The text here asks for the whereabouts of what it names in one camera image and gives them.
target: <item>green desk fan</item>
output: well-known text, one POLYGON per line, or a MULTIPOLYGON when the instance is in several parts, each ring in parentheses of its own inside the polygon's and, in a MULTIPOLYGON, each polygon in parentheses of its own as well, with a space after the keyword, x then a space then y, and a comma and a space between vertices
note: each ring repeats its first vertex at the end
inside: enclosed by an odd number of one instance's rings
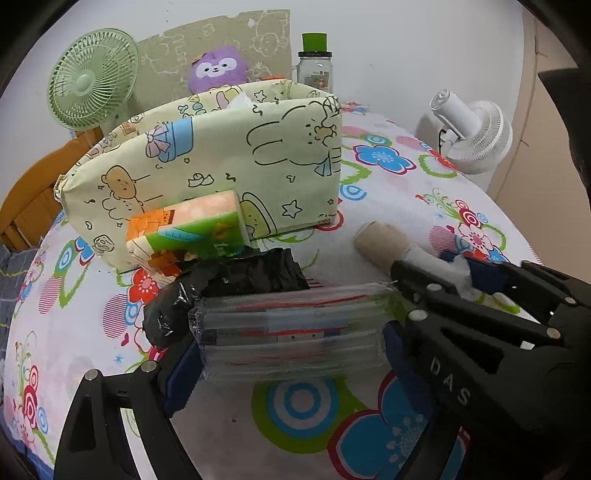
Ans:
POLYGON ((138 62, 134 39, 121 30, 102 28, 83 35, 51 72, 49 110, 70 130, 101 127, 106 135, 130 117, 127 99, 138 62))

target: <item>floral bedsheet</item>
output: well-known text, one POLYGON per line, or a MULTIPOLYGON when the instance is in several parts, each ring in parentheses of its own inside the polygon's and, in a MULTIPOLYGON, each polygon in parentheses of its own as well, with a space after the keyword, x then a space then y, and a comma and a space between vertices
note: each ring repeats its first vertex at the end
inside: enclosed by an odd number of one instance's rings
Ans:
MULTIPOLYGON (((288 247, 312 286, 385 280, 353 249, 366 222, 393 223, 425 250, 484 260, 538 261, 487 195, 428 145, 354 102, 343 107, 339 208, 331 225, 259 241, 288 247)), ((158 293, 143 271, 117 275, 60 215, 15 308, 5 360, 2 423, 52 478, 61 429, 83 374, 135 369, 157 351, 141 330, 158 293)), ((495 303, 517 313, 496 297, 495 303)), ((124 424, 141 477, 155 478, 130 411, 124 424)), ((204 479, 392 479, 427 419, 395 372, 217 387, 200 381, 173 425, 204 479)), ((461 430, 444 474, 452 479, 469 436, 461 430)))

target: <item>clear plastic bag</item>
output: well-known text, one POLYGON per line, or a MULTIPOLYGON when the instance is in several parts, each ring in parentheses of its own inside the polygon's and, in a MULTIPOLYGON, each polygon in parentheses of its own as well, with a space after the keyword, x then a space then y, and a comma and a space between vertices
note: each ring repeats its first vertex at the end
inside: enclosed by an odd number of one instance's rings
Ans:
POLYGON ((215 382, 339 375, 386 361, 387 284, 203 299, 189 313, 215 382))

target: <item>orange wooden frame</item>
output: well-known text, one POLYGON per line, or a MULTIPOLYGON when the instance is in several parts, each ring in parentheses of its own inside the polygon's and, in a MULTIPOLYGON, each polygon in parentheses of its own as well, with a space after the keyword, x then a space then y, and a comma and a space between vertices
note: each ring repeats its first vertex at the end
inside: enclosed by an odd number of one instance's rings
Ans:
POLYGON ((43 157, 18 179, 0 209, 0 240, 15 251, 39 244, 61 211, 53 197, 59 175, 68 172, 102 138, 100 128, 78 134, 43 157))

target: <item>white fan grille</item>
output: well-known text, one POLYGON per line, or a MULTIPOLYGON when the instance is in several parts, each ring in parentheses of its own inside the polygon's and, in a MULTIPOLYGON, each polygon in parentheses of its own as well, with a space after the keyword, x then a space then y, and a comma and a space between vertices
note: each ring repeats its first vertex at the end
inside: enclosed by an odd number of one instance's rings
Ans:
POLYGON ((497 104, 479 101, 468 107, 480 117, 482 127, 472 138, 455 142, 446 157, 462 173, 477 174, 494 168, 507 155, 513 130, 497 104))

